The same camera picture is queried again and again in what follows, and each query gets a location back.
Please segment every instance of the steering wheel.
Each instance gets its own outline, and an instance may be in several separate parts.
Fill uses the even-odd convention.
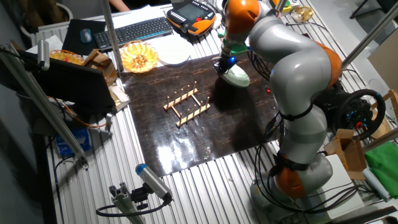
[[[361,97],[369,95],[377,101],[377,116],[372,120],[373,112],[370,105],[363,105],[365,100]],[[359,134],[360,140],[370,137],[381,125],[386,115],[386,103],[383,97],[374,90],[358,90],[352,94],[338,107],[335,114],[335,123],[333,132],[336,133],[339,128],[347,128],[353,124],[356,129],[364,129]]]

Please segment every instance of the mouse pad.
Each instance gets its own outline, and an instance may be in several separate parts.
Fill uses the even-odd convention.
[[[125,92],[145,163],[159,176],[178,172],[234,152],[257,146],[266,124],[276,115],[272,94],[266,93],[265,80],[258,74],[247,55],[238,65],[248,73],[247,88],[236,88],[218,78],[212,57],[190,60],[179,67],[159,67],[149,73],[123,73]],[[180,128],[172,109],[165,111],[167,96],[174,100],[181,88],[193,88],[197,81],[199,101],[210,97],[210,108]],[[175,106],[187,115],[194,110],[189,98]]]
[[[105,26],[105,22],[72,19],[69,23],[67,36],[63,41],[62,50],[69,50],[78,55],[89,55],[93,49],[98,48],[94,34],[104,32]],[[90,29],[92,38],[90,43],[84,44],[80,41],[82,29]]]

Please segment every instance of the orange cable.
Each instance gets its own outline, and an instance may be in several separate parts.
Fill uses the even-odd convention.
[[[91,125],[91,124],[87,124],[84,121],[80,120],[78,117],[76,117],[76,115],[69,109],[69,107],[66,104],[63,104],[63,106],[69,111],[69,113],[73,116],[73,118],[75,118],[77,121],[79,121],[81,124],[84,124],[85,126],[89,127],[89,128],[100,128],[105,126],[107,123],[101,124],[101,125]]]

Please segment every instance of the computer mouse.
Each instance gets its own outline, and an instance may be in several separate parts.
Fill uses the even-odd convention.
[[[80,41],[84,44],[90,43],[93,40],[90,29],[82,29],[80,31]]]

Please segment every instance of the keyboard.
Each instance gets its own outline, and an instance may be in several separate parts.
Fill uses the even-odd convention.
[[[122,47],[133,40],[149,40],[155,37],[169,35],[173,32],[173,29],[166,21],[165,17],[160,17],[121,27],[115,31],[119,47]],[[94,39],[100,51],[107,52],[112,50],[108,31],[94,34]]]

